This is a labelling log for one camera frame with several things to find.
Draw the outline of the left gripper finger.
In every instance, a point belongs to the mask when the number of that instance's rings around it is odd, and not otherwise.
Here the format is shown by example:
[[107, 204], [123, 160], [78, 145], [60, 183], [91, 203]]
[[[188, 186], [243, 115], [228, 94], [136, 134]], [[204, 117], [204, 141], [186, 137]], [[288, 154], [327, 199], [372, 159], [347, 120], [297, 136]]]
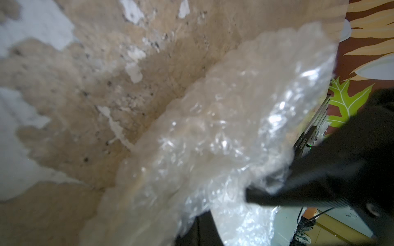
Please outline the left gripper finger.
[[224, 246], [211, 211], [198, 217], [199, 246]]
[[198, 246], [199, 245], [199, 218], [196, 217], [188, 232], [178, 236], [175, 246]]

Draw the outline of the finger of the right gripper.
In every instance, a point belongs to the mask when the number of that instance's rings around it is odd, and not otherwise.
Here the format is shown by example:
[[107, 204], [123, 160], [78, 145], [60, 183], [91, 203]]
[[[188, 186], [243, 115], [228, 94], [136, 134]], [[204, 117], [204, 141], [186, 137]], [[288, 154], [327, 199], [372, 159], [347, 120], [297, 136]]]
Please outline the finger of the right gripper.
[[259, 206], [307, 206], [301, 187], [308, 183], [307, 172], [272, 173], [245, 189], [245, 201]]

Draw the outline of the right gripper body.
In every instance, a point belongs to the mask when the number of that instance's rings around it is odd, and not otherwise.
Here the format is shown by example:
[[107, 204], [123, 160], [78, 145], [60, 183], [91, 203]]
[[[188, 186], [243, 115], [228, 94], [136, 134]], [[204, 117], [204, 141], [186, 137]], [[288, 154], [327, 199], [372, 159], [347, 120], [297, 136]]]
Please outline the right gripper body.
[[365, 108], [296, 161], [286, 205], [352, 207], [380, 240], [394, 237], [394, 91], [375, 92]]

